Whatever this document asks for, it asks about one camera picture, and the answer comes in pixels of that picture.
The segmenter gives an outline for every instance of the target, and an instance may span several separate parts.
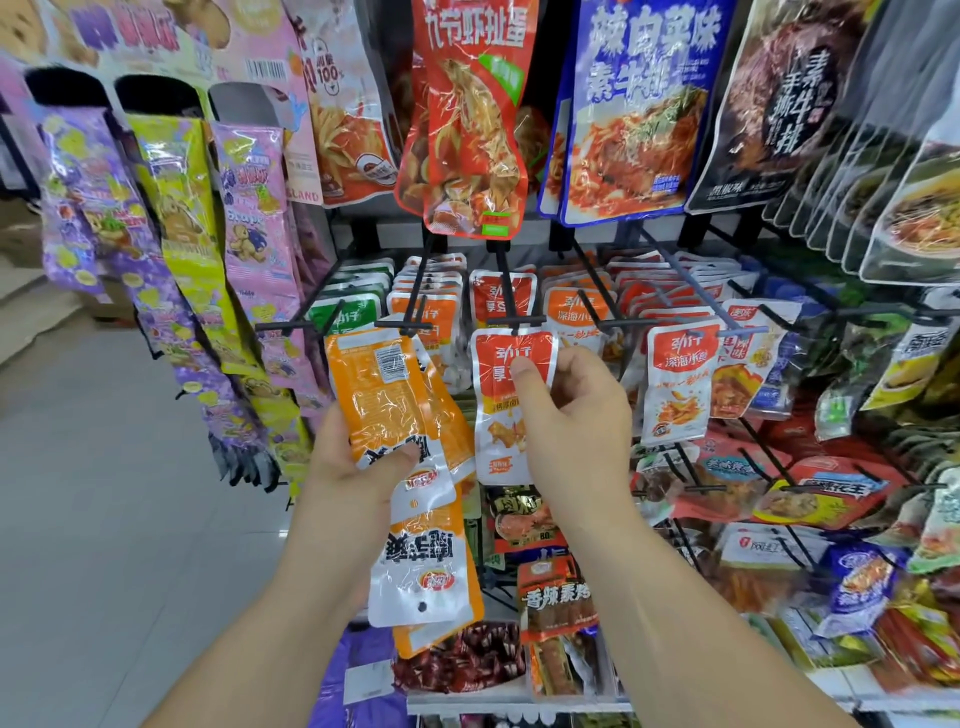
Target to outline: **tofu snack package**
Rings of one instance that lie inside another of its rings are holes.
[[[644,446],[707,434],[720,326],[710,319],[647,332],[647,394],[640,437]]]
[[[477,480],[483,485],[529,485],[527,429],[520,411],[510,363],[524,356],[546,382],[557,369],[557,337],[549,331],[521,327],[477,329],[470,337],[473,388],[477,397],[474,428]]]
[[[472,569],[464,511],[456,497],[395,523],[371,569],[370,624],[397,627],[462,619],[470,606]]]
[[[395,328],[373,328],[328,337],[326,356],[358,468],[406,443],[420,447],[420,463],[394,490],[391,523],[455,500],[457,491],[413,342]]]
[[[687,212],[766,203],[818,154],[872,2],[753,3]]]
[[[581,2],[564,225],[682,208],[735,6]]]

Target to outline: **pink snack package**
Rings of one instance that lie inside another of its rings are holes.
[[[301,292],[280,167],[283,130],[219,122],[210,128],[227,216],[227,280],[251,323],[288,320]],[[293,390],[303,416],[320,414],[331,396],[317,383],[302,329],[259,336],[271,383]]]
[[[197,340],[190,308],[160,254],[159,237],[104,110],[50,109],[43,129],[58,136],[51,147],[53,168],[95,232],[107,269],[126,287],[152,349],[166,355],[178,384],[201,404],[215,438],[224,445],[264,449],[262,425]]]

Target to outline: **red logo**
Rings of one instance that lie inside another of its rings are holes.
[[[430,592],[442,592],[453,586],[453,574],[447,571],[428,571],[420,577],[420,585]]]

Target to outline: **spicy snack package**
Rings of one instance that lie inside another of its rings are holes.
[[[565,225],[682,207],[735,5],[583,0],[559,218]]]
[[[527,172],[515,141],[516,107],[538,10],[537,0],[493,0],[485,9],[414,3],[430,89],[432,189],[423,222],[433,232],[509,240],[520,227]]]
[[[399,128],[383,66],[369,43],[365,0],[288,0],[300,28],[324,207],[388,194]]]
[[[300,307],[300,289],[284,214],[282,130],[219,122],[210,127],[227,217],[227,279],[252,324],[289,321]],[[330,395],[306,354],[303,331],[270,331],[259,339],[270,382],[291,389],[305,416],[319,414]]]
[[[720,326],[709,320],[653,327],[647,332],[643,445],[675,443],[706,434]]]
[[[521,328],[477,329],[470,337],[477,417],[474,428],[477,480],[483,485],[528,485],[527,428],[520,411],[510,363],[525,356],[549,387],[557,369],[557,337]]]
[[[753,3],[687,212],[766,203],[818,154],[872,3]]]

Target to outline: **plastic packaging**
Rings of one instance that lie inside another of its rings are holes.
[[[549,387],[557,368],[557,337],[549,331],[521,327],[484,328],[470,337],[473,388],[477,397],[474,429],[477,480],[484,485],[528,485],[526,425],[520,411],[510,363],[531,359]]]

